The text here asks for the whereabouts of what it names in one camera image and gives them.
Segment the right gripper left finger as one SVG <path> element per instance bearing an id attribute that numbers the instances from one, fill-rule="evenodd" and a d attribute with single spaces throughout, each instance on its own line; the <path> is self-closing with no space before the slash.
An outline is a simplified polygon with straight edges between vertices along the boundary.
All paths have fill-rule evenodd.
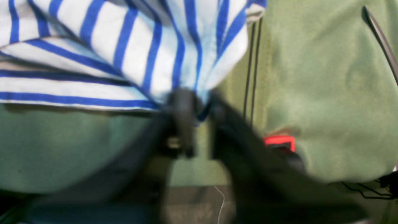
<path id="1" fill-rule="evenodd" d="M 93 174 L 36 200 L 29 224 L 161 224 L 169 168 L 194 156 L 195 94 L 178 88 L 131 145 Z"/>

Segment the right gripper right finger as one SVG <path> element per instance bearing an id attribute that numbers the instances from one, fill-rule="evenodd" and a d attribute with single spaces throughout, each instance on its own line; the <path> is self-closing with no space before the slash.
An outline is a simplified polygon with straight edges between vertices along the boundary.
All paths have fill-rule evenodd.
<path id="1" fill-rule="evenodd" d="M 267 148 L 220 96 L 210 99 L 212 158 L 230 174 L 233 224 L 369 224 L 354 200 L 311 179 L 289 162 L 291 153 Z"/>

